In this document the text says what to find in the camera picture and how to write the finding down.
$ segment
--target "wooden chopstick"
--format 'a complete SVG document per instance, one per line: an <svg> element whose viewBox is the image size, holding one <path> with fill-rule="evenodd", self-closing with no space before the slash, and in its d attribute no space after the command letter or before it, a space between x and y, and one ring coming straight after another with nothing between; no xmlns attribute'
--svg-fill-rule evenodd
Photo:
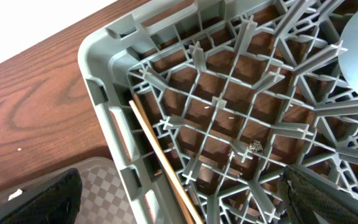
<svg viewBox="0 0 358 224"><path fill-rule="evenodd" d="M129 102L131 108L133 109L136 118L139 120L142 129L144 130L147 138L149 139L155 154L160 160L162 167L165 169L165 172L168 176L168 180L172 186L173 192L178 200L179 206L185 216L187 223L193 223L193 220L190 217L194 218L196 223L203 223L200 215L198 214L196 208L191 202L189 196L187 195L185 189L181 185L175 171L173 170L171 164L168 162L167 157L161 149L160 143L157 140L157 137L154 134L153 128L150 124L149 119L146 117L146 113L143 109L142 103L139 100L137 95L134 95L134 100Z"/></svg>

